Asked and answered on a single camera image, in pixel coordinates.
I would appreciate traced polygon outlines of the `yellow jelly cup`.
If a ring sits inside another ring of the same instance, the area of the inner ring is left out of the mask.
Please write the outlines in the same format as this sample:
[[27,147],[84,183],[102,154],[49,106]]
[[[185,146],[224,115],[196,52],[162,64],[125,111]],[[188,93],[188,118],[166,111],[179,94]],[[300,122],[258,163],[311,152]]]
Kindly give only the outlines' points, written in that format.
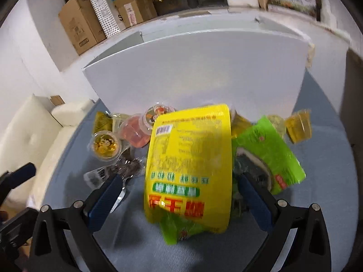
[[303,109],[294,112],[285,119],[285,126],[294,144],[310,139],[312,136],[310,111]]

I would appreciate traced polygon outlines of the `small yellow snack packet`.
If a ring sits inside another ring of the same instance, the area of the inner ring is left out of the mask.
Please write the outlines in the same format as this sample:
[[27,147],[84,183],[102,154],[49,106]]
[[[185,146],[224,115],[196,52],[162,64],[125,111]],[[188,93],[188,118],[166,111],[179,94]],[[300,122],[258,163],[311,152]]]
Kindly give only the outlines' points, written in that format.
[[95,134],[100,131],[112,131],[112,130],[113,130],[112,118],[107,113],[98,111],[95,114],[92,133]]

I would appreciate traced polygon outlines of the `gold lid jelly cup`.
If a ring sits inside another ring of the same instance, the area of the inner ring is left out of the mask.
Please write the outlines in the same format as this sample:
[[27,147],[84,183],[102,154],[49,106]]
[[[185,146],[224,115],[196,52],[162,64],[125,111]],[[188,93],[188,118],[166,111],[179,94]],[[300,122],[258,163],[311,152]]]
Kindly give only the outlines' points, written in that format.
[[111,131],[99,131],[93,134],[89,149],[101,161],[112,161],[121,153],[122,144]]

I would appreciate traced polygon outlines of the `large yellow snack bag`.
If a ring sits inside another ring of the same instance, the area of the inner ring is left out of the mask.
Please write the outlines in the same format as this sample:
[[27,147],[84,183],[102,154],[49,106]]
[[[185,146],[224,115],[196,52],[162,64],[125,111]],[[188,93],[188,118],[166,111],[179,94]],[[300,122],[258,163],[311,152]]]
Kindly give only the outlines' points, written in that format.
[[144,210],[150,223],[174,214],[213,233],[228,227],[232,195],[230,110],[226,104],[156,119],[147,156]]

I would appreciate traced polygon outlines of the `cartoon lid jelly cup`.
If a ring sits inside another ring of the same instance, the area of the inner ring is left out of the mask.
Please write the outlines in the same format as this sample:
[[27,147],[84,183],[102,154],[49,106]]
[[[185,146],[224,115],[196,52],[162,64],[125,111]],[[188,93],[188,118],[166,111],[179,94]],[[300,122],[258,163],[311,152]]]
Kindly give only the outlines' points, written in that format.
[[144,113],[143,123],[148,127],[152,127],[156,119],[160,115],[168,114],[175,111],[175,108],[173,108],[172,106],[157,103],[154,106],[148,108],[148,110]]

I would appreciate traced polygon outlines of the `green seaweed snack bag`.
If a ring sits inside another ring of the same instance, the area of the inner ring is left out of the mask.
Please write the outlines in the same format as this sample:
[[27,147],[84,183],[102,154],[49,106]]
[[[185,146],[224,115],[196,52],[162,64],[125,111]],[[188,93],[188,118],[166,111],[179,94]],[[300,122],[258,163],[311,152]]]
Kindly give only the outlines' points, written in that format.
[[263,116],[232,139],[233,172],[248,172],[273,195],[301,183],[306,174],[285,140]]

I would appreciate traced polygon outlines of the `white cardboard storage box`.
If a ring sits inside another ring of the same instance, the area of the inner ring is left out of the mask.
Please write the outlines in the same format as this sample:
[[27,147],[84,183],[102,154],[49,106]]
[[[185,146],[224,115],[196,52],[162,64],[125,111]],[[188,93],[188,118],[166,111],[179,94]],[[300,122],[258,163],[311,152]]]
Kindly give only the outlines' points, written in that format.
[[304,78],[309,39],[266,18],[216,20],[161,29],[148,25],[84,67],[113,112],[226,104],[245,118],[291,115]]

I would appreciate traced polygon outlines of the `pink jelly cup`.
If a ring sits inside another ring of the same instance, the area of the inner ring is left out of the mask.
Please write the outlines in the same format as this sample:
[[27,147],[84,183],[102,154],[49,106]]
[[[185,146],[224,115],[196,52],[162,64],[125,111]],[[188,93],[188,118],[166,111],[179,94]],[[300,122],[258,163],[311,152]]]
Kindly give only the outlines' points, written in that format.
[[141,116],[141,114],[135,114],[128,117],[118,129],[118,136],[136,148],[147,145],[151,137],[140,128],[139,121]]

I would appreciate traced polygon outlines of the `white dotted shopping bag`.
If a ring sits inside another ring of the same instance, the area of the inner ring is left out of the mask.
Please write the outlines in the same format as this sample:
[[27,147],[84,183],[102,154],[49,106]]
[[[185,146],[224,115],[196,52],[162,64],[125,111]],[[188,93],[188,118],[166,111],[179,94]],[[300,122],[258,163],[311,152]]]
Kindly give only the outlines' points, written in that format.
[[115,0],[90,0],[107,38],[126,29],[123,18],[114,5]]

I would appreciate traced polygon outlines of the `open small cardboard box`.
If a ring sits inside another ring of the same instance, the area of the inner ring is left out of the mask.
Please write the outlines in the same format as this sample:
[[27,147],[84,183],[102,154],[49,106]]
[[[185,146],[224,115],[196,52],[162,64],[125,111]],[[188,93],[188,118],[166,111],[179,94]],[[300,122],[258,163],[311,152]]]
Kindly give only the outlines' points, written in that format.
[[126,28],[157,17],[153,0],[115,0],[114,5]]

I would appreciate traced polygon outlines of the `dark seaweed snack packet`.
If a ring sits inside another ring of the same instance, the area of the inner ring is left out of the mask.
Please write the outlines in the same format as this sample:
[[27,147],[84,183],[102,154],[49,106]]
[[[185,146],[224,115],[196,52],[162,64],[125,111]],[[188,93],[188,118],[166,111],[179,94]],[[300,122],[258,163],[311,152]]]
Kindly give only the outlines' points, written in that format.
[[116,173],[123,179],[132,178],[133,176],[145,173],[146,160],[144,158],[135,158],[133,160],[121,157],[115,164],[102,166],[91,170],[83,175],[85,183],[93,190],[99,189],[102,184]]

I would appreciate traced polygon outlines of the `white cushioned sofa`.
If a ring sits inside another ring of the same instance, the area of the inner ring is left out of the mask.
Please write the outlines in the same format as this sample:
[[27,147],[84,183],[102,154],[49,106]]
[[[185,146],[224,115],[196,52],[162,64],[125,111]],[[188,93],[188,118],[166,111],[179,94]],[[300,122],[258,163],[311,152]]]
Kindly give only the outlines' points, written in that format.
[[92,100],[82,100],[48,111],[41,98],[34,95],[23,103],[1,139],[1,173],[31,162],[36,175],[11,190],[6,205],[16,210],[41,207],[66,146],[93,105]]

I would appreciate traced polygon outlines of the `large brown cardboard box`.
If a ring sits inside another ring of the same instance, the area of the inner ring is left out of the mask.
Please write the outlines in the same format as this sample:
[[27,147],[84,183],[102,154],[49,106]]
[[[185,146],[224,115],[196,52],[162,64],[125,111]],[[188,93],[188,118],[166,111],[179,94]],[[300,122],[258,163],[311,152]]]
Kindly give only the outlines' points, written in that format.
[[69,0],[59,19],[78,55],[106,39],[90,0]]

